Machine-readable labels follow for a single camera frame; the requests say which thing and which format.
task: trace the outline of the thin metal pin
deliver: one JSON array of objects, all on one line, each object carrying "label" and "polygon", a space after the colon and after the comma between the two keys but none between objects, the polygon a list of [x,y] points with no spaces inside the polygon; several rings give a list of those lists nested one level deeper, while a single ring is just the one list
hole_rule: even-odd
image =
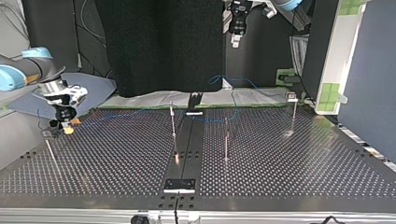
[{"label": "thin metal pin", "polygon": [[293,121],[294,121],[294,119],[296,118],[296,112],[297,112],[297,103],[298,103],[298,102],[295,102],[295,103],[294,103]]},{"label": "thin metal pin", "polygon": [[174,141],[174,146],[175,146],[175,148],[174,148],[174,150],[175,150],[175,152],[177,152],[177,145],[176,145],[176,128],[175,128],[175,111],[174,111],[174,109],[173,109],[173,102],[171,101],[170,103],[169,103],[169,110],[170,110],[170,113],[171,113],[171,120],[172,120],[172,137],[173,137],[173,141]]},{"label": "thin metal pin", "polygon": [[49,154],[53,160],[56,160],[55,155],[53,154],[52,147],[50,145],[50,141],[48,139],[45,140],[47,144],[47,148],[49,149]]},{"label": "thin metal pin", "polygon": [[228,119],[225,118],[225,141],[224,141],[224,149],[225,149],[225,160],[228,160],[228,137],[229,137],[229,127],[228,127]]}]

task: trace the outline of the gray wall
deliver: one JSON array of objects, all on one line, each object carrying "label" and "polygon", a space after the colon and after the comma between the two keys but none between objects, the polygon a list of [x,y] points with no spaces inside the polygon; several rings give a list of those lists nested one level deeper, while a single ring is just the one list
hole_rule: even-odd
[{"label": "gray wall", "polygon": [[[17,0],[2,1],[18,9]],[[3,10],[19,25],[18,20],[12,13],[9,13],[8,9],[3,8]],[[21,51],[27,49],[28,46],[28,41],[12,28],[0,11],[0,53],[13,57],[20,55]],[[25,88],[13,92],[0,92],[0,105],[6,104],[31,89]],[[0,169],[16,160],[25,151],[42,142],[37,124],[37,117],[0,109]]]},{"label": "gray wall", "polygon": [[364,12],[339,120],[396,161],[396,1],[374,0]]}]

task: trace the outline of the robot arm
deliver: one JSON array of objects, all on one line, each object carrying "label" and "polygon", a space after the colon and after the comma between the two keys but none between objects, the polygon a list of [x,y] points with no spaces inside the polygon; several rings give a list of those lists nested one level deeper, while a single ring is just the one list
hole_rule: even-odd
[{"label": "robot arm", "polygon": [[68,86],[62,80],[64,67],[58,69],[45,48],[33,48],[22,52],[22,59],[14,61],[0,55],[0,91],[15,91],[38,84],[37,97],[47,101],[55,110],[55,118],[65,133],[72,133],[71,120],[77,115],[76,107],[88,94],[78,85]]}]

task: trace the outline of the black fabric backdrop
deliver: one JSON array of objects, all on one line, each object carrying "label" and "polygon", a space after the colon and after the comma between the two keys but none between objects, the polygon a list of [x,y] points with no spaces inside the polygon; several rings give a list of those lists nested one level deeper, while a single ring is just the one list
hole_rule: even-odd
[{"label": "black fabric backdrop", "polygon": [[95,0],[119,94],[218,91],[222,3],[213,0]]}]

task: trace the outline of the black perforated table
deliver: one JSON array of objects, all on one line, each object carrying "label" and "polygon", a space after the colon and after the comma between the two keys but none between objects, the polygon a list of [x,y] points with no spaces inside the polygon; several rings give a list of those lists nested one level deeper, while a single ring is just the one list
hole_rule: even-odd
[{"label": "black perforated table", "polygon": [[[396,174],[309,108],[184,114],[175,146],[168,110],[92,112],[56,161],[43,145],[0,172],[0,207],[396,213]],[[180,178],[195,193],[163,193]]]}]

